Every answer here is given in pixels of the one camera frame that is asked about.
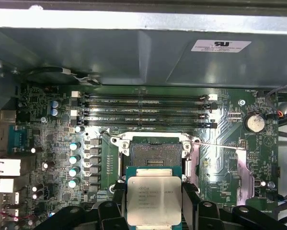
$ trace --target green circuit board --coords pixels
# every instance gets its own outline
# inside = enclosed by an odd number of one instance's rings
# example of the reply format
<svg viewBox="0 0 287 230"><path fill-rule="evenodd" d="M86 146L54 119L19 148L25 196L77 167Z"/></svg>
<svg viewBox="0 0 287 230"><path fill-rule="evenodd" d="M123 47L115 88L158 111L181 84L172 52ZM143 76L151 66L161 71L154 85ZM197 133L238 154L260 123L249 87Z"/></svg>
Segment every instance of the green circuit board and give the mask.
<svg viewBox="0 0 287 230"><path fill-rule="evenodd" d="M81 95L74 97L72 92L80 92ZM103 97L91 100L85 94ZM204 95L216 95L217 98L208 101L202 99ZM37 88L24 85L21 96L24 106L17 112L17 126L27 130L27 136L21 139L21 143L24 141L21 148L25 148L24 151L30 151L33 146L43 148L43 152L37 154L36 170L31 172L25 206L27 214L31 214L34 207L42 203L44 211L36 224L62 207L78 205L89 209L97 201L112 198L110 186L122 175L118 175L118 147L110 143L109 137L103 133L105 130L114 135L129 131L180 132L198 137L204 143L244 148L253 178L265 183L265 186L253 185L253 198L248 199L247 204L267 214L277 206L270 197L277 195L278 125L272 118L275 117L273 111L265 103L263 91L82 85ZM277 97L272 100L277 104ZM59 102L58 115L51 115L52 101ZM74 116L74 111L80 113L83 109L88 114L85 114L86 118L83 114ZM251 113L264 118L262 131L255 133L246 129L244 120ZM85 131L76 133L75 126L81 119ZM71 151L69 145L72 142L80 142L81 147ZM174 146L177 141L146 137L133 142ZM13 143L10 141L8 148L12 149ZM86 157L88 152L99 156ZM77 175L80 183L70 188L68 182L72 177L68 171L74 165L70 164L69 157L74 154L81 155L77 163L81 168ZM242 184L236 151L212 145L201 146L199 159L195 169L201 199L216 202L227 210L235 206L238 188ZM122 160L123 173L130 164L130 158L124 156ZM44 171L44 161L54 161L55 166ZM269 188L269 182L275 187ZM52 184L53 196L47 200L31 199L31 188L37 183Z"/></svg>

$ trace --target chip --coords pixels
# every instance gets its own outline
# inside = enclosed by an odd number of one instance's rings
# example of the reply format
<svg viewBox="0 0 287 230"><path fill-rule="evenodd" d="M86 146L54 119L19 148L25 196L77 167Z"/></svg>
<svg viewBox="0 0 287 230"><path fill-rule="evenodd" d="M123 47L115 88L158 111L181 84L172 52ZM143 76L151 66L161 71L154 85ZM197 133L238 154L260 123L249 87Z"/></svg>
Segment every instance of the chip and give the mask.
<svg viewBox="0 0 287 230"><path fill-rule="evenodd" d="M38 102L38 97L31 97L30 101L36 103Z"/></svg>
<svg viewBox="0 0 287 230"><path fill-rule="evenodd" d="M66 160L67 159L67 155L65 153L61 153L60 154L60 159Z"/></svg>
<svg viewBox="0 0 287 230"><path fill-rule="evenodd" d="M52 134L49 134L46 136L47 141L52 141L54 139L54 136Z"/></svg>
<svg viewBox="0 0 287 230"><path fill-rule="evenodd" d="M71 107L78 107L78 101L71 101Z"/></svg>
<svg viewBox="0 0 287 230"><path fill-rule="evenodd" d="M76 119L72 119L71 120L71 126L76 126L77 125L77 120Z"/></svg>
<svg viewBox="0 0 287 230"><path fill-rule="evenodd" d="M54 176L53 175L47 175L47 179L49 180L49 181L52 181L53 179L54 179Z"/></svg>
<svg viewBox="0 0 287 230"><path fill-rule="evenodd" d="M69 115L68 114L62 115L62 121L63 122L68 122L69 121Z"/></svg>
<svg viewBox="0 0 287 230"><path fill-rule="evenodd" d="M70 193L65 193L64 195L62 195L62 199L63 200L70 200L71 199L71 194Z"/></svg>

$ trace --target screw hole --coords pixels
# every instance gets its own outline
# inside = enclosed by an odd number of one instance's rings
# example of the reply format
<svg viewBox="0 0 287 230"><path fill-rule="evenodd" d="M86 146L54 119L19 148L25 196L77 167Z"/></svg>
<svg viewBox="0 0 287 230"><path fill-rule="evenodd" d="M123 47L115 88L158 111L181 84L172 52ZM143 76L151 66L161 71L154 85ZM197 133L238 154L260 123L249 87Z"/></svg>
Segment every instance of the screw hole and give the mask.
<svg viewBox="0 0 287 230"><path fill-rule="evenodd" d="M111 207L113 204L112 203L107 203L105 204L105 207Z"/></svg>
<svg viewBox="0 0 287 230"><path fill-rule="evenodd" d="M73 208L73 209L71 209L70 213L77 213L78 210L79 210L78 208Z"/></svg>

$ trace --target metal bracket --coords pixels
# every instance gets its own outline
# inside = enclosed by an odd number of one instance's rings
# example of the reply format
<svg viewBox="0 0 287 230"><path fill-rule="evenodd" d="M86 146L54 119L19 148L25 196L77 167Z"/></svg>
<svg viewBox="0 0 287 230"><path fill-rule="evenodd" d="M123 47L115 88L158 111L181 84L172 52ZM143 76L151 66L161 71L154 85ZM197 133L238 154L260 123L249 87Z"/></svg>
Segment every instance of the metal bracket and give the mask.
<svg viewBox="0 0 287 230"><path fill-rule="evenodd" d="M166 133L166 132L126 132L119 135L109 134L110 142L117 146L119 153L129 156L129 146L133 137L162 137L162 138L178 138L183 145L182 158L186 158L193 149L192 142L199 142L198 137L190 136L186 133Z"/></svg>
<svg viewBox="0 0 287 230"><path fill-rule="evenodd" d="M247 151L236 149L237 171L241 178L241 186L237 189L237 206L245 205L247 199L254 196L254 177L252 172L247 168Z"/></svg>

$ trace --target blue capacitor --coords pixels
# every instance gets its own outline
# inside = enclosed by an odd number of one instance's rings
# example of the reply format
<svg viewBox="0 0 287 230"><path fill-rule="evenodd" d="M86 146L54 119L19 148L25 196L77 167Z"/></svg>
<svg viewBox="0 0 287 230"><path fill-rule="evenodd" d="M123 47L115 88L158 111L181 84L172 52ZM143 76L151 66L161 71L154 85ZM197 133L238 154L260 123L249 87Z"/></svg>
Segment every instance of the blue capacitor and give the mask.
<svg viewBox="0 0 287 230"><path fill-rule="evenodd" d="M77 150L80 148L80 146L81 146L80 142L73 142L70 144L70 150L73 150L73 151Z"/></svg>
<svg viewBox="0 0 287 230"><path fill-rule="evenodd" d="M59 102L58 101L52 101L51 107L54 108L54 109L58 108L59 107Z"/></svg>
<svg viewBox="0 0 287 230"><path fill-rule="evenodd" d="M57 109L51 109L51 115L52 116L57 116L58 115L58 110Z"/></svg>

